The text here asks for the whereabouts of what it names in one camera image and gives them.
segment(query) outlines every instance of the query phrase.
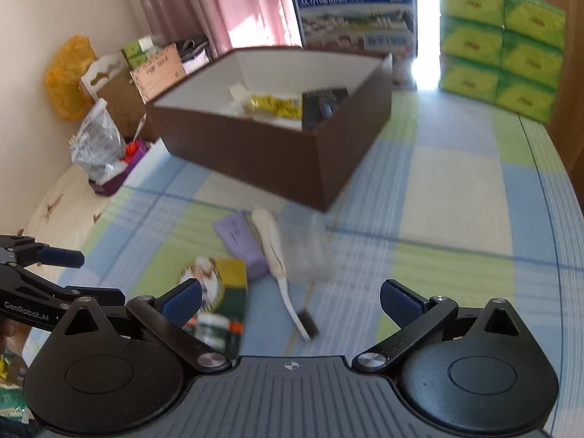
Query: gray ribbed panel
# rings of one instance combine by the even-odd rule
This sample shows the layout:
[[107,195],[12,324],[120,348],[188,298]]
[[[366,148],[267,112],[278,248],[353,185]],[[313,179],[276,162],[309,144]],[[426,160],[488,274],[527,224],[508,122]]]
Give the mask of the gray ribbed panel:
[[[285,364],[295,362],[289,370]],[[351,372],[341,357],[244,357],[197,379],[186,398],[126,438],[446,438],[412,416],[387,380]],[[542,438],[538,431],[525,438]],[[57,438],[45,432],[41,438]]]

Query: brush head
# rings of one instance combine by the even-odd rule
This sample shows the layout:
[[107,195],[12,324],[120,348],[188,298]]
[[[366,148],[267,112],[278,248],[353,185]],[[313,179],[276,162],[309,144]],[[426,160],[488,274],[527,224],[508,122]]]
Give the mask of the brush head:
[[318,336],[318,328],[316,327],[316,323],[312,319],[312,316],[308,312],[308,310],[302,310],[298,313],[298,319],[304,326],[304,329],[308,333],[310,339],[314,339]]

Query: black package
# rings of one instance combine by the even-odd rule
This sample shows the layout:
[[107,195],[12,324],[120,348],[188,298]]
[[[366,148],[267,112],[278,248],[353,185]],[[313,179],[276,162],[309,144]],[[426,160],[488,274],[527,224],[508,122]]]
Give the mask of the black package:
[[340,101],[349,96],[347,89],[322,89],[302,94],[302,131],[309,132],[331,116]]

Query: pink curtain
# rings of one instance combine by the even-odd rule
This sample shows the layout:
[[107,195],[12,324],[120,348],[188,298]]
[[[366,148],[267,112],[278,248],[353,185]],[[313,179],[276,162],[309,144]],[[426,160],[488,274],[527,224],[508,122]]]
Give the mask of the pink curtain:
[[300,43],[291,0],[140,0],[150,28],[168,41],[205,34],[215,54]]

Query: finger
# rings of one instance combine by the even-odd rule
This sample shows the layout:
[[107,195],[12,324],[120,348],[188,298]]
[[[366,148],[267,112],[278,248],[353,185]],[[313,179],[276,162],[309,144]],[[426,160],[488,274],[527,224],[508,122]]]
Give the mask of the finger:
[[4,336],[12,336],[14,334],[14,323],[10,320],[5,320],[0,327],[0,331]]

